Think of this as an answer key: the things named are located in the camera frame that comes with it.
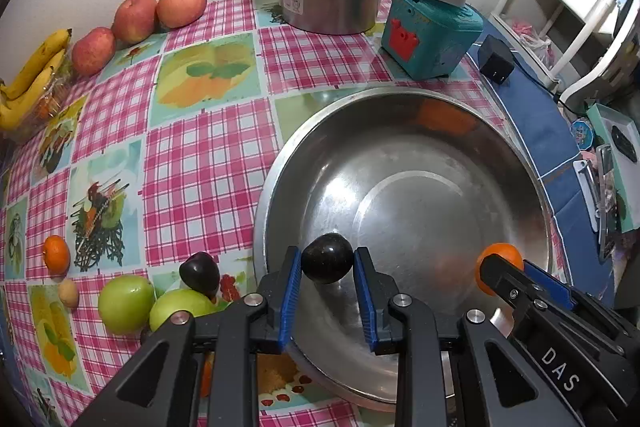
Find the teal box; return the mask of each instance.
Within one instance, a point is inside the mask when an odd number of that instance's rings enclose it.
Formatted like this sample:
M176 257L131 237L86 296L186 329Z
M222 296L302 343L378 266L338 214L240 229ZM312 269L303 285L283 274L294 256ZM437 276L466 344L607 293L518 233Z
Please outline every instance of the teal box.
M437 0L391 0L382 47L414 80L451 74L482 33L471 6Z

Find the bunch of bananas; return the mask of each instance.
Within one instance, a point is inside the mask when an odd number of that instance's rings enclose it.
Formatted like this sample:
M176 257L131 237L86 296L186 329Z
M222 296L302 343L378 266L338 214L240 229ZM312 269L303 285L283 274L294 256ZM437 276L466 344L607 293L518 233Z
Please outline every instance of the bunch of bananas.
M15 130L42 96L65 58L71 30L53 32L8 86L0 85L0 129Z

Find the black power adapter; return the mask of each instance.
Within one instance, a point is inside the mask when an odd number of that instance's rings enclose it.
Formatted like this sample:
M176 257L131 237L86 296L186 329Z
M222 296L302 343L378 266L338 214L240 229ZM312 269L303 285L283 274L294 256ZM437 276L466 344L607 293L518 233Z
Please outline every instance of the black power adapter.
M478 50L478 66L480 73L501 84L513 71L513 54L500 39L487 35Z

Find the stainless steel bowl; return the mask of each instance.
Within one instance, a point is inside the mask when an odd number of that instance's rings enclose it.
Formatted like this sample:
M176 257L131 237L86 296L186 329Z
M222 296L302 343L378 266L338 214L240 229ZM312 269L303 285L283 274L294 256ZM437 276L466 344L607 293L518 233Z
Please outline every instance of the stainless steel bowl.
M311 117L276 158L256 213L255 273L279 269L289 245L338 232L432 309L504 322L508 307L476 287L476 258L502 241L547 269L543 201L526 161L468 107L422 89L369 89ZM303 277L289 350L345 399L393 409L397 359L369 352L351 274L327 286ZM444 363L451 392L449 371Z

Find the metal screw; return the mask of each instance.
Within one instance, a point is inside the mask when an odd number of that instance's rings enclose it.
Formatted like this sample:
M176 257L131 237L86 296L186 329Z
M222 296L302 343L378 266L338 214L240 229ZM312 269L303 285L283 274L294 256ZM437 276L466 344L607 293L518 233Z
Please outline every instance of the metal screw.
M412 302L411 295L407 295L406 293L399 293L394 295L394 304L396 306L400 306L401 308L406 308Z
M175 312L173 315L171 315L171 322L180 326L182 324L186 324L189 320L189 317L191 317L190 312L180 310L179 312Z
M244 296L244 304L247 306L259 306L264 301L264 298L259 293L249 293Z
M480 310L469 310L466 312L466 320L472 324L482 324L484 322L484 313Z

